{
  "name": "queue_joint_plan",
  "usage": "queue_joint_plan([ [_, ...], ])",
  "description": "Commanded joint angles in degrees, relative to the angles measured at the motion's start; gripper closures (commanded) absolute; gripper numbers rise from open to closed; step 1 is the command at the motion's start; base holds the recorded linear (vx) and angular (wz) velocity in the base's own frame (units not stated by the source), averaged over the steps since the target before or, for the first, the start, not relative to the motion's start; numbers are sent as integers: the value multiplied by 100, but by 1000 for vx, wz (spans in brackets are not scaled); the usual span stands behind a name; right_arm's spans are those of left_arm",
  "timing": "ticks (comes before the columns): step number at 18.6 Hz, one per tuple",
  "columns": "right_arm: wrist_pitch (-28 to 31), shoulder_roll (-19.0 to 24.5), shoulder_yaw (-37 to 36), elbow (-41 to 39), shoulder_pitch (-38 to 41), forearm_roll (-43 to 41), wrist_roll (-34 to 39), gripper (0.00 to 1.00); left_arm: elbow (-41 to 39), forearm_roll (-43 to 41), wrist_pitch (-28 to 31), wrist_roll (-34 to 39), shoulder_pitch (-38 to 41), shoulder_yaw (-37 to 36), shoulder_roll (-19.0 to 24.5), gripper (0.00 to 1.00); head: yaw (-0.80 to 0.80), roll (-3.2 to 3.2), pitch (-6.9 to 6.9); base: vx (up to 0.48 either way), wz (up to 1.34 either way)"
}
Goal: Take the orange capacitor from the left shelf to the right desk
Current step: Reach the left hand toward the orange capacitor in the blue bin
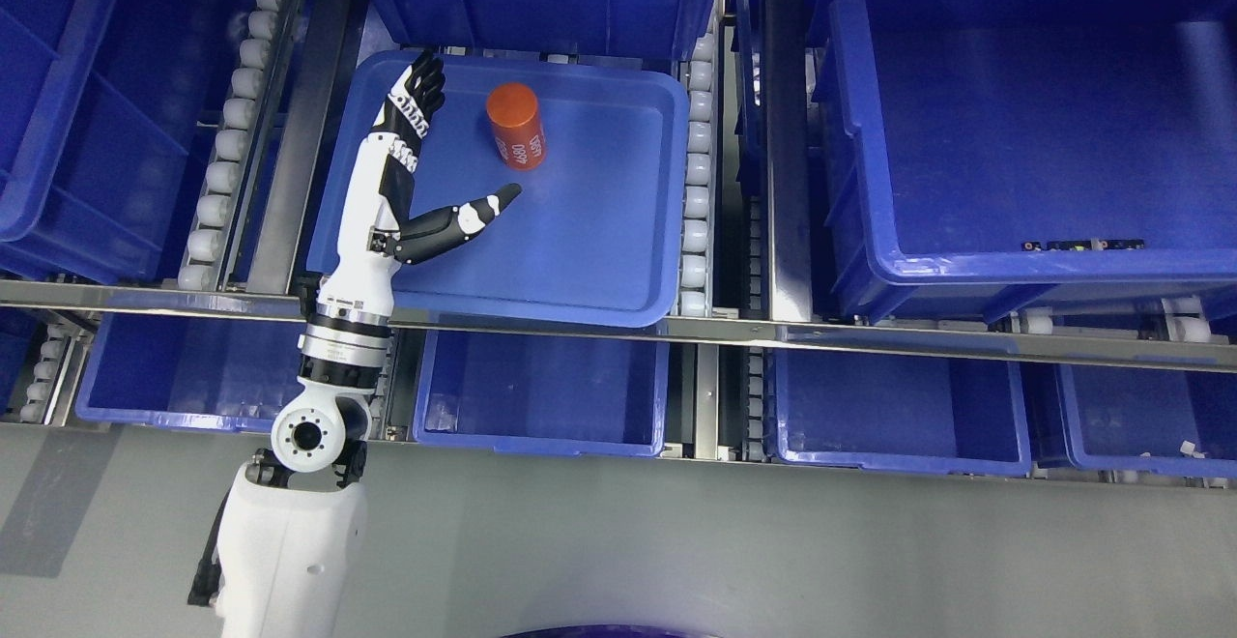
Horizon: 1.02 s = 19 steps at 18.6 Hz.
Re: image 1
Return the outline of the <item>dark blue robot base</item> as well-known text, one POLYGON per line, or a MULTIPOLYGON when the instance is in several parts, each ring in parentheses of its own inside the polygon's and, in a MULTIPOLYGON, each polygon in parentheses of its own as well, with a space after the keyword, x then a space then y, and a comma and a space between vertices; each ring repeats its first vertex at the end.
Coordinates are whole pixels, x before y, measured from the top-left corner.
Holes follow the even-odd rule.
POLYGON ((562 624, 544 626, 507 634, 508 638, 698 638, 714 637, 708 632, 691 632, 656 624, 562 624))

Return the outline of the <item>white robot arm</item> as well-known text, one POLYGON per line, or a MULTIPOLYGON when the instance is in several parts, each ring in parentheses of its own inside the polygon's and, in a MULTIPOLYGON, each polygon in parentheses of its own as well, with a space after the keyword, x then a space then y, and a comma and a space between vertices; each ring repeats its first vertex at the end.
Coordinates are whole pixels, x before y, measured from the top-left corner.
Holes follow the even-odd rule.
POLYGON ((332 637, 362 547, 371 401, 388 360, 385 273, 336 272, 306 308, 301 389, 242 462, 190 586, 225 637, 332 637))

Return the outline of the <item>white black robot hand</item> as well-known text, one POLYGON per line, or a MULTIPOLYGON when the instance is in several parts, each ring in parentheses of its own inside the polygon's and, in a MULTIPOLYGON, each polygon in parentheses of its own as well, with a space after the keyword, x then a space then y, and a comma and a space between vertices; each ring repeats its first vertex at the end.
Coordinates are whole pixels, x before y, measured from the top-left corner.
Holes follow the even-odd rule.
POLYGON ((336 228, 336 268, 322 282, 315 310, 383 324, 395 308, 390 282, 468 245, 520 197, 501 185, 487 197, 411 216, 416 172, 430 122, 445 105, 445 62, 426 49, 388 85, 357 146, 336 228))

